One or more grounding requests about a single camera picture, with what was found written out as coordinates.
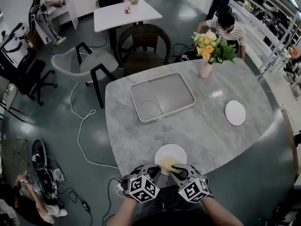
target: wooden edge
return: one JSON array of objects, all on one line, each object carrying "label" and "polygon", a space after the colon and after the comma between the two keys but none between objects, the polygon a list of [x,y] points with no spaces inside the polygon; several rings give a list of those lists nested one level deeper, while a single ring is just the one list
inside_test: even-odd
[{"label": "wooden edge", "polygon": [[295,137],[294,137],[294,134],[293,134],[292,125],[291,125],[290,118],[289,118],[289,115],[287,113],[287,110],[283,109],[281,112],[283,114],[284,122],[285,122],[286,129],[287,129],[287,132],[288,132],[288,138],[289,138],[289,142],[290,142],[290,145],[291,145],[291,148],[292,148],[292,153],[293,153],[293,167],[294,167],[294,170],[295,170],[295,174],[297,176],[297,175],[299,175],[299,162],[298,162],[297,147],[296,147],[296,144],[295,144]]}]

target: tray rim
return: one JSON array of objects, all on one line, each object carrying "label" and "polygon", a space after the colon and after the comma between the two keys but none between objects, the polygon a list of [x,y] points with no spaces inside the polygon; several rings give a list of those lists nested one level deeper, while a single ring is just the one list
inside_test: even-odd
[{"label": "tray rim", "polygon": [[[139,84],[148,82],[148,81],[153,81],[153,80],[156,80],[156,79],[158,79],[158,78],[166,77],[166,76],[169,76],[169,75],[172,75],[172,74],[178,74],[178,75],[181,77],[181,79],[183,80],[183,82],[184,82],[184,84],[185,84],[185,86],[186,86],[188,92],[190,93],[191,97],[193,98],[193,103],[192,103],[192,104],[189,104],[189,105],[187,105],[187,106],[184,106],[184,107],[182,107],[182,108],[180,108],[180,109],[177,109],[177,110],[175,110],[175,111],[171,111],[171,112],[169,112],[169,113],[166,113],[166,114],[163,114],[163,115],[159,115],[159,116],[154,117],[154,118],[152,118],[152,119],[149,119],[149,120],[146,120],[146,121],[142,120],[141,117],[140,117],[140,115],[139,115],[139,113],[138,113],[136,103],[135,103],[135,101],[134,101],[134,99],[133,99],[133,95],[132,95],[131,88],[132,88],[133,86],[136,86],[136,85],[139,85]],[[174,114],[174,113],[180,112],[180,111],[185,110],[185,109],[187,109],[187,108],[189,108],[189,107],[192,107],[192,106],[196,103],[196,101],[197,101],[196,98],[195,98],[195,96],[194,96],[194,94],[192,93],[190,87],[188,86],[186,80],[184,79],[184,77],[181,75],[180,72],[171,72],[171,73],[163,74],[163,75],[160,75],[160,76],[157,76],[157,77],[154,77],[154,78],[145,80],[145,81],[141,81],[141,82],[132,84],[132,85],[130,86],[129,90],[130,90],[131,98],[132,98],[132,101],[133,101],[133,104],[134,104],[136,113],[137,113],[137,115],[138,115],[139,120],[140,120],[142,123],[149,123],[149,122],[152,122],[152,121],[156,121],[156,120],[162,119],[162,118],[164,118],[164,117],[167,117],[167,116],[169,116],[169,115],[172,115],[172,114]]]}]

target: brown wicker chair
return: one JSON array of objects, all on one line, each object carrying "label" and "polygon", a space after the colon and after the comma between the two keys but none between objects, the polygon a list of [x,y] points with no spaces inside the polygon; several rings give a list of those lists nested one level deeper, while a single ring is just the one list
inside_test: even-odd
[{"label": "brown wicker chair", "polygon": [[[127,55],[122,57],[124,42],[132,36],[133,45],[126,51]],[[157,54],[158,37],[161,37],[166,45],[166,56],[163,60]],[[158,26],[153,24],[140,24],[125,30],[117,43],[117,54],[126,74],[138,73],[151,68],[168,64],[171,52],[171,44],[168,35]]]}]

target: robotic glove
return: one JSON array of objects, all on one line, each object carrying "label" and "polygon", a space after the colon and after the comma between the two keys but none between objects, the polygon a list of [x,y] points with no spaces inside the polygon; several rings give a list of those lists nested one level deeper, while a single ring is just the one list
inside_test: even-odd
[{"label": "robotic glove", "polygon": [[179,186],[179,194],[188,202],[198,203],[207,196],[212,197],[207,187],[208,180],[193,166],[176,164],[172,166],[181,172],[170,172],[171,177]]},{"label": "robotic glove", "polygon": [[147,202],[156,198],[160,189],[156,182],[161,168],[156,164],[146,164],[134,169],[130,175],[123,177],[121,187],[123,193],[138,202]]}]

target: striped shirt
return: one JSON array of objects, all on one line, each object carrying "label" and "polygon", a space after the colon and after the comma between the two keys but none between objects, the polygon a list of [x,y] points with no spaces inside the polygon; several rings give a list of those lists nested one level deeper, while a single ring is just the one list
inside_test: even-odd
[{"label": "striped shirt", "polygon": [[246,45],[246,34],[237,24],[234,24],[234,29],[231,32],[223,30],[222,26],[217,22],[217,18],[207,20],[209,28],[216,29],[216,33],[225,40],[236,40],[241,46]]}]

